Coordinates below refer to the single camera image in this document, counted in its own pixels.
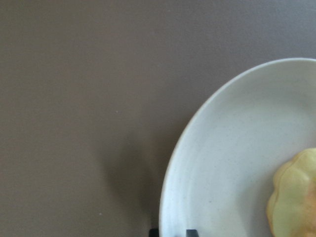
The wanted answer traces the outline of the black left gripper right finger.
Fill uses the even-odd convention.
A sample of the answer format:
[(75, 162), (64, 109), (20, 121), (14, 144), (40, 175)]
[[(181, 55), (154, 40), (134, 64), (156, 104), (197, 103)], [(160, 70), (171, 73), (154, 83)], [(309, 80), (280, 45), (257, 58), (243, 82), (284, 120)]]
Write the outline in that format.
[(198, 237), (198, 231), (196, 229), (187, 229), (186, 237)]

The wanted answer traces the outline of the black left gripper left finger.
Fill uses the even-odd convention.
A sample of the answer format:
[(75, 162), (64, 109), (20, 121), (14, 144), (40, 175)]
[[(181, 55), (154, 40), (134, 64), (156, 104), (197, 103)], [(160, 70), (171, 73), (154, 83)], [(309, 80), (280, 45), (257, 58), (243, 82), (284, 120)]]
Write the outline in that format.
[(158, 229), (150, 229), (149, 237), (158, 237)]

